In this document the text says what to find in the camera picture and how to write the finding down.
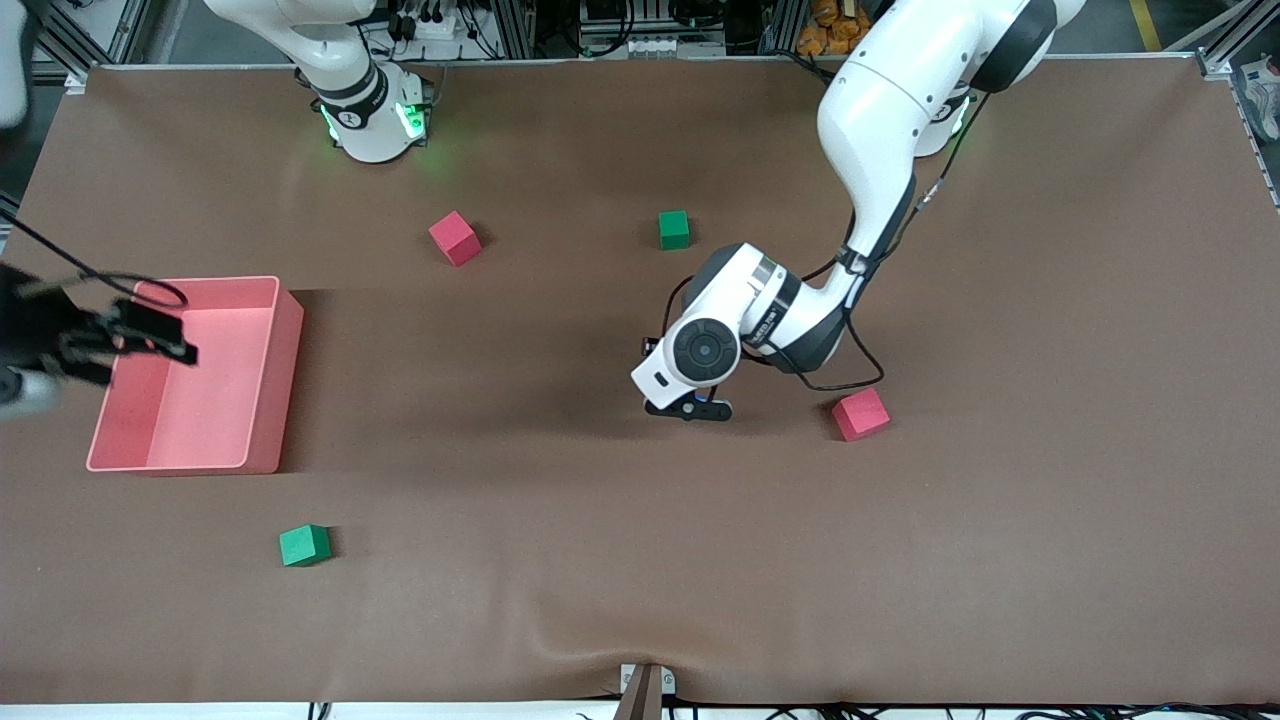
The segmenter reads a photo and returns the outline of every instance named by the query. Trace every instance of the shoe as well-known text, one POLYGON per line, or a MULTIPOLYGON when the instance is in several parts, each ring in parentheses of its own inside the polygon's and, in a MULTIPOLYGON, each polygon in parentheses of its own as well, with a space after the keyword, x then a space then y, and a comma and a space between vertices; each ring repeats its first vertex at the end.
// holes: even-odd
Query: shoe
POLYGON ((1263 145, 1280 141, 1280 70, 1271 64, 1270 55, 1245 63, 1231 76, 1235 91, 1244 108, 1244 118, 1253 135, 1263 145))

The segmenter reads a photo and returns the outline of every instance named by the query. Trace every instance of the green cube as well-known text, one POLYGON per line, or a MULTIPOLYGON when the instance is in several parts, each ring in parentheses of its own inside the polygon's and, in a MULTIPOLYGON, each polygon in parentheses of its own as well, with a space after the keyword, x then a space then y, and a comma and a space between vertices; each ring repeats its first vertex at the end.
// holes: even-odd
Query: green cube
POLYGON ((684 210, 658 213, 658 236, 663 250, 689 247, 689 215, 684 210))
POLYGON ((302 525, 280 533, 280 561, 285 568, 306 568, 332 556, 328 528, 302 525))

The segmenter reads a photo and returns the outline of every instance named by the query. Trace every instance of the pink bin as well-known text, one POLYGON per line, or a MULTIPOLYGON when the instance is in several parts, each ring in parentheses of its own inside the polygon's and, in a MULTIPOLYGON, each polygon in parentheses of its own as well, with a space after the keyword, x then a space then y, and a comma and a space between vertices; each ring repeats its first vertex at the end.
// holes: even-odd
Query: pink bin
POLYGON ((169 282, 191 301, 179 314, 198 364, 118 357, 84 465, 151 477, 274 473, 302 306, 273 277, 169 282))

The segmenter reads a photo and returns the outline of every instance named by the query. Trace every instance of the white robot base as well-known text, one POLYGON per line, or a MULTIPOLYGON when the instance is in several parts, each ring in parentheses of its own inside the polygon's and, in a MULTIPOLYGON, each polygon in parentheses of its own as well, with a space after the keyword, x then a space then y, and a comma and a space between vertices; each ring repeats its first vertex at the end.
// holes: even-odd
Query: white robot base
POLYGON ((387 100, 365 127, 348 128, 323 105, 320 110, 334 145, 361 163, 387 163, 415 145, 426 145, 431 119, 431 83, 394 63, 378 63, 378 68, 387 74, 387 100))

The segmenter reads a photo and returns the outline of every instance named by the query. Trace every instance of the brown table surface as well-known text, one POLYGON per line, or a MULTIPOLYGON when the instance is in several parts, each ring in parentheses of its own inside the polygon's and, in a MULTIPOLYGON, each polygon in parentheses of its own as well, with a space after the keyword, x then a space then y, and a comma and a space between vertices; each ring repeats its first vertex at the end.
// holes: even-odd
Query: brown table surface
POLYGON ((26 219, 116 269, 278 274, 306 331, 278 475, 90 475, 88 387, 0 430, 3 700, 580 697, 637 660, 695 701, 1280 698, 1280 220, 1190 60, 992 99, 856 314, 891 430, 837 442, 756 366, 730 424, 643 413, 640 337, 714 247, 838 243, 820 92, 456 69, 430 147, 369 167, 288 73, 95 72, 26 219), (453 209, 462 269, 426 236, 453 209), (302 523, 340 557, 282 569, 302 523))

